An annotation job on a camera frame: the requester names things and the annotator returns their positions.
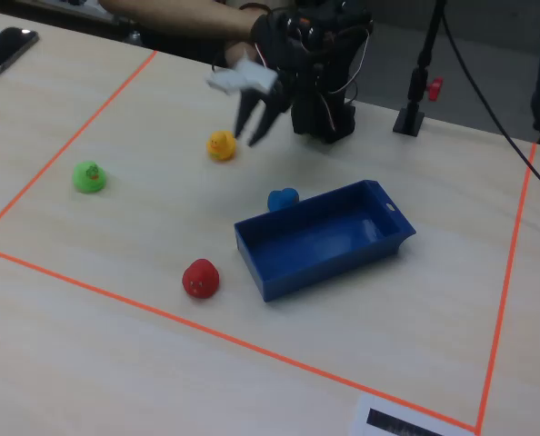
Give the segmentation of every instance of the cable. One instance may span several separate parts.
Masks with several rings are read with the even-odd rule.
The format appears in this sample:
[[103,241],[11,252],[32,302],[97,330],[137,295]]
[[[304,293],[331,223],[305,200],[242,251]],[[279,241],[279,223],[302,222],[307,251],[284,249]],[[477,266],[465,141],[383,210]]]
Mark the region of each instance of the cable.
[[299,28],[296,28],[296,31],[298,32],[298,36],[300,37],[300,45],[303,47],[303,50],[305,50],[307,53],[310,53],[310,50],[305,47],[305,42],[303,41],[303,33],[300,31]]
[[255,50],[258,52],[258,55],[260,56],[260,59],[262,60],[262,64],[264,65],[265,68],[267,68],[268,64],[266,63],[266,59],[265,59],[264,55],[262,54],[262,51],[260,50],[260,47],[258,46],[258,44],[254,44],[254,47],[255,47]]
[[[245,5],[242,5],[241,7],[239,7],[238,9],[243,11],[244,9],[248,8],[248,7],[257,7],[259,9],[263,9],[266,14],[265,14],[265,17],[266,17],[266,22],[269,24],[270,22],[268,21],[269,20],[269,17],[270,15],[276,13],[276,12],[282,12],[284,10],[287,10],[287,9],[292,9],[292,7],[290,6],[286,6],[286,7],[277,7],[276,9],[271,9],[269,8],[268,6],[266,5],[262,5],[262,4],[258,4],[258,3],[247,3]],[[226,47],[224,47],[222,50],[220,50],[219,52],[217,52],[217,54],[215,55],[214,57],[214,60],[212,61],[212,71],[215,73],[216,69],[216,65],[217,64],[220,64],[219,61],[223,60],[224,59],[224,54],[225,54],[225,51],[229,48],[231,48],[232,46],[234,45],[237,45],[237,44],[240,44],[240,41],[236,41],[235,43],[231,44],[231,45],[228,45]],[[260,47],[258,45],[255,45],[255,49],[256,51],[258,52],[258,54],[260,55],[261,59],[262,59],[262,62],[264,63],[264,66],[266,66],[266,60],[265,58],[262,56],[262,53],[260,52]]]
[[359,64],[357,71],[355,71],[353,76],[351,76],[351,80],[349,80],[346,84],[341,86],[339,89],[335,91],[329,91],[328,92],[329,94],[338,94],[344,91],[346,88],[348,88],[351,85],[351,83],[356,79],[356,77],[361,72],[361,69],[363,68],[363,61],[365,60],[365,54],[367,53],[367,47],[369,46],[369,38],[371,37],[371,34],[369,33],[369,31],[367,29],[365,29],[365,31],[367,32],[367,40],[365,41],[365,48],[363,49],[363,56],[361,57],[361,63]]
[[292,7],[292,6],[281,6],[281,7],[275,7],[274,9],[272,9],[268,14],[266,14],[266,18],[268,19],[267,22],[269,22],[269,18],[274,15],[276,12],[283,12],[283,11],[293,11],[295,12],[296,11],[296,8],[295,7]]
[[466,64],[464,62],[464,58],[460,54],[460,51],[458,50],[458,47],[455,45],[454,37],[452,36],[452,32],[450,32],[450,28],[449,28],[448,22],[447,22],[447,20],[445,18],[445,14],[442,14],[442,22],[444,23],[445,34],[448,37],[448,40],[450,41],[450,45],[454,49],[455,57],[458,58],[458,63],[460,63],[460,66],[462,66],[462,69],[464,70],[464,74],[466,75],[468,81],[470,82],[470,84],[474,88],[475,92],[478,94],[478,97],[480,98],[480,101],[482,102],[482,104],[486,108],[486,111],[488,111],[488,114],[490,115],[492,120],[495,122],[496,127],[498,127],[498,130],[500,130],[500,133],[506,138],[506,141],[508,141],[508,143],[512,145],[512,147],[515,149],[515,151],[518,153],[518,155],[521,156],[521,159],[523,159],[526,166],[528,166],[531,169],[531,171],[533,172],[535,177],[537,179],[539,179],[539,181],[540,181],[540,173],[532,166],[532,164],[530,162],[528,162],[528,159],[526,159],[526,156],[523,154],[523,152],[521,152],[521,150],[515,144],[515,141],[513,141],[513,139],[510,137],[510,135],[506,132],[505,128],[500,124],[500,121],[498,121],[498,118],[496,118],[496,115],[495,115],[494,111],[492,110],[492,108],[490,107],[490,104],[488,103],[488,101],[486,100],[486,98],[482,94],[482,91],[480,91],[480,88],[476,84],[474,78],[470,74],[470,71],[468,70],[468,67],[466,66]]
[[355,85],[355,94],[353,95],[353,98],[351,98],[348,102],[345,103],[348,106],[353,104],[353,102],[357,99],[357,96],[359,95],[359,85],[357,84],[357,81],[354,80],[353,82],[351,82],[351,84]]
[[244,5],[241,5],[240,7],[238,7],[238,9],[240,11],[243,11],[245,9],[262,9],[264,12],[266,12],[267,14],[271,14],[272,13],[272,8],[268,5],[263,5],[261,3],[246,3]]
[[323,104],[325,105],[326,114],[328,115],[328,123],[331,126],[331,130],[333,132],[336,132],[335,121],[333,120],[333,115],[331,114],[331,108],[328,107],[328,103],[326,102],[325,97],[319,92],[317,92],[317,94],[318,94],[319,97],[321,97],[321,100],[322,100]]

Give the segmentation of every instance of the black stand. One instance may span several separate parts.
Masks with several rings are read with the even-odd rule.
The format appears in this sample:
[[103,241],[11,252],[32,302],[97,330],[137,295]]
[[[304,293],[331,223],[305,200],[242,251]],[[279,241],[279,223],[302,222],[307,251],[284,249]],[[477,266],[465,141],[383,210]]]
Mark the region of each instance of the black stand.
[[434,50],[435,38],[444,15],[446,2],[447,0],[435,1],[434,14],[427,29],[424,49],[417,58],[417,68],[412,72],[412,81],[407,94],[409,103],[399,112],[397,121],[395,121],[394,132],[397,134],[417,136],[424,121],[424,113],[419,112],[419,103],[424,98],[427,89],[427,67],[432,63],[432,50]]

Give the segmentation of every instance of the smartphone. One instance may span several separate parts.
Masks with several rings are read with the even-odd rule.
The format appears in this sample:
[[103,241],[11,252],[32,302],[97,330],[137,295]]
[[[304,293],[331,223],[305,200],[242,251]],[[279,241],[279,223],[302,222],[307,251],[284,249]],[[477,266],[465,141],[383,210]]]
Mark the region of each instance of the smartphone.
[[0,32],[0,74],[38,41],[37,32],[8,27]]

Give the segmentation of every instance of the table surface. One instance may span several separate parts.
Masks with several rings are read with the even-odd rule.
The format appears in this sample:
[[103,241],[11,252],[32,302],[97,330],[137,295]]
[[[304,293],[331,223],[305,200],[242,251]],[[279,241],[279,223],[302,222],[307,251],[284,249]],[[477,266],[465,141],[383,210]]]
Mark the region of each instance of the table surface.
[[[283,116],[214,163],[205,142],[237,101],[207,65],[8,25],[42,40],[0,77],[0,436],[343,435],[363,392],[540,434],[540,184],[502,137],[429,119],[397,135],[395,111],[356,104],[334,146]],[[540,170],[540,146],[519,146]],[[84,160],[108,174],[99,194],[71,186]],[[272,190],[363,179],[417,235],[264,303],[233,223]],[[203,302],[180,283],[198,258],[222,279]]]

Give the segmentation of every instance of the sticker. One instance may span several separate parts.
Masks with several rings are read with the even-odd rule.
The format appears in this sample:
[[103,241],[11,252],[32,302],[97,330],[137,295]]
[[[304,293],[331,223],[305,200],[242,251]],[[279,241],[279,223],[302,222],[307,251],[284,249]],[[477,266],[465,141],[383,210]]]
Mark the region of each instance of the sticker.
[[429,415],[363,394],[349,436],[474,436]]

